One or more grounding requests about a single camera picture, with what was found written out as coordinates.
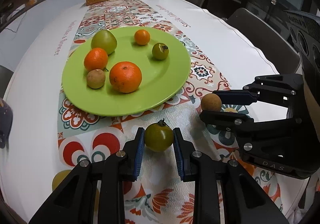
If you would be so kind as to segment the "small green tomato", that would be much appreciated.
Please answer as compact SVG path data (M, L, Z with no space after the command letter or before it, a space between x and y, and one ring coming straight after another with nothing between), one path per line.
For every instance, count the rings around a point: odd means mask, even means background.
M153 152L166 151L174 141L173 130L167 125L165 119L150 124L144 132L144 143Z

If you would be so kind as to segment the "small green persimmon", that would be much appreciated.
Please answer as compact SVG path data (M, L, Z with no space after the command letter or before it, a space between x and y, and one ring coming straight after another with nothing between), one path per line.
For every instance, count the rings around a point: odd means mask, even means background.
M152 48L152 55L157 60L165 60L168 54L169 48L164 43L156 43Z

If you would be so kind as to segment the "large orange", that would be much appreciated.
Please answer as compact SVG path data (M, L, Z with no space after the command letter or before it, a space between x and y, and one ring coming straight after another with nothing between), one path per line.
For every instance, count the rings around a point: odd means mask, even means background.
M136 64L130 61L121 61L110 70L109 81L116 91L132 93L139 88L142 82L142 72Z

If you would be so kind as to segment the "brown round longan fruit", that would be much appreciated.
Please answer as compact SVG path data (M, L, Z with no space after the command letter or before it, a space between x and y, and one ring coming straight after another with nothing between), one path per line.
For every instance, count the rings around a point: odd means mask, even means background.
M105 84L105 73L101 69L89 71L86 76L87 85L92 89L99 89Z

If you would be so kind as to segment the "small orange mandarin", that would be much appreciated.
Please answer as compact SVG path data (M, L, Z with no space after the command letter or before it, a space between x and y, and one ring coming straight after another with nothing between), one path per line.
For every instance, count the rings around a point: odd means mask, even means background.
M134 35L135 42L140 46L147 45L150 38L150 34L147 30L137 30Z

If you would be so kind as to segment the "orange tangerine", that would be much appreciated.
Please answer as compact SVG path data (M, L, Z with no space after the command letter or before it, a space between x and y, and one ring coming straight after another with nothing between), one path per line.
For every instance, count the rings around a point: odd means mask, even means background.
M84 58L84 67L87 71L104 70L108 64L108 54L102 48L93 48Z

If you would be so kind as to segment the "green apple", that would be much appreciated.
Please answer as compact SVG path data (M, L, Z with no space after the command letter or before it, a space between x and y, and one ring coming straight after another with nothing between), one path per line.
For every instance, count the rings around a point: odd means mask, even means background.
M102 48L110 55L117 48L117 40L109 30L99 30L92 38L91 48Z

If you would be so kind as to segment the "patterned floral table runner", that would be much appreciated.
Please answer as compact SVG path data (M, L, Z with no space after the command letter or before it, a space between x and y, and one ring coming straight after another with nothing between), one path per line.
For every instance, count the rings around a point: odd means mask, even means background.
M185 139L210 157L239 160L232 133L205 126L201 98L214 90L241 88L276 67L238 30L205 9L184 0L110 0L86 11L71 51L100 29L142 26L168 32L187 49L191 59L185 85L165 103L137 114L102 117L76 108L59 94L57 134L63 170L80 160L104 160L135 136L138 128L165 119ZM174 150L146 150L138 180L124 184L126 223L192 223L194 184L177 173Z

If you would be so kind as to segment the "grey chair right near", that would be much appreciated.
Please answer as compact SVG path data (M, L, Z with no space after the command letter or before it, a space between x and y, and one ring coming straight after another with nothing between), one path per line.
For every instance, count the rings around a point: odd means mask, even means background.
M245 8L237 9L226 23L239 30L281 74L297 72L300 57L296 50L271 26Z

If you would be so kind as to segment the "dark blue mug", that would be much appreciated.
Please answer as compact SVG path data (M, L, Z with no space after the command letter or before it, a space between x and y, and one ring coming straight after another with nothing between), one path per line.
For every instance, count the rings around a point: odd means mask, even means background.
M0 98L0 148L4 149L9 142L13 122L11 107Z

